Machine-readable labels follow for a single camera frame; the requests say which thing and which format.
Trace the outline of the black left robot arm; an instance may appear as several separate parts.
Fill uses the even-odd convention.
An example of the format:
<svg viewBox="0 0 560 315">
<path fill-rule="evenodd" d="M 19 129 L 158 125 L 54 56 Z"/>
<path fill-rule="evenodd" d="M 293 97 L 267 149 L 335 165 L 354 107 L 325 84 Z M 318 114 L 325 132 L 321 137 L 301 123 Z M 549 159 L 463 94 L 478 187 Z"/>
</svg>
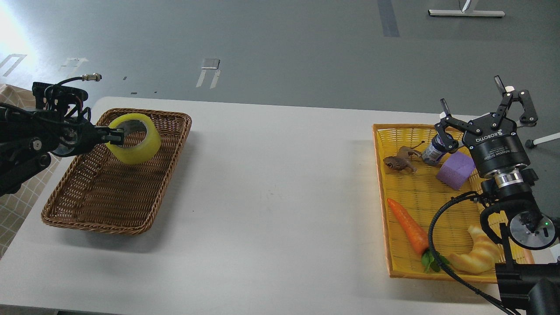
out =
<svg viewBox="0 0 560 315">
<path fill-rule="evenodd" d="M 124 143 L 124 129 L 94 125 L 91 109 L 84 106 L 88 93 L 68 86 L 73 81 L 101 79 L 100 74 L 93 73 L 55 84 L 34 82 L 32 110 L 1 103 L 1 195 L 18 192 L 24 182 L 50 166 L 53 155 L 62 158 L 84 155 L 99 144 Z"/>
</svg>

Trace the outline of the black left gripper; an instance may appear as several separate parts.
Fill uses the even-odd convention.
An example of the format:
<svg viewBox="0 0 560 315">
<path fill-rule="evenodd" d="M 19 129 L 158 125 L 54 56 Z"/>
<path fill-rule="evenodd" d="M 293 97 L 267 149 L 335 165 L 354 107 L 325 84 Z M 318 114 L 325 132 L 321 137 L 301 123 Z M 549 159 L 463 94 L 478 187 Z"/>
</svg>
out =
<svg viewBox="0 0 560 315">
<path fill-rule="evenodd" d="M 110 143 L 124 145 L 125 132 L 123 128 L 94 126 L 90 122 L 55 127 L 54 144 L 49 152 L 59 157 L 78 156 L 90 153 L 97 144 Z"/>
</svg>

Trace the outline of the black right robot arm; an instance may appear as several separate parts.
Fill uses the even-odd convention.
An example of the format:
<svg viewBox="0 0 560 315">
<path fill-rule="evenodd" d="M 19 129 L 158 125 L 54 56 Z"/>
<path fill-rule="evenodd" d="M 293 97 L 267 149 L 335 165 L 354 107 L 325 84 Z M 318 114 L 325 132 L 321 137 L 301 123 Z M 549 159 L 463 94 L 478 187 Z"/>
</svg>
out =
<svg viewBox="0 0 560 315">
<path fill-rule="evenodd" d="M 544 215 L 534 198 L 538 180 L 520 141 L 518 125 L 534 127 L 538 116 L 528 90 L 517 91 L 494 77 L 502 100 L 495 112 L 468 122 L 454 118 L 444 98 L 443 113 L 435 124 L 434 141 L 440 152 L 453 154 L 465 146 L 481 178 L 482 193 L 468 191 L 446 202 L 434 215 L 427 232 L 430 253 L 450 277 L 508 315 L 525 310 L 528 315 L 559 313 L 559 263 L 520 264 L 512 257 L 511 244 L 527 250 L 548 249 L 559 236 L 559 219 Z M 504 249 L 505 262 L 496 263 L 500 299 L 496 299 L 459 277 L 446 265 L 433 242 L 439 217 L 450 207 L 472 200 L 483 205 L 480 225 L 494 244 Z"/>
</svg>

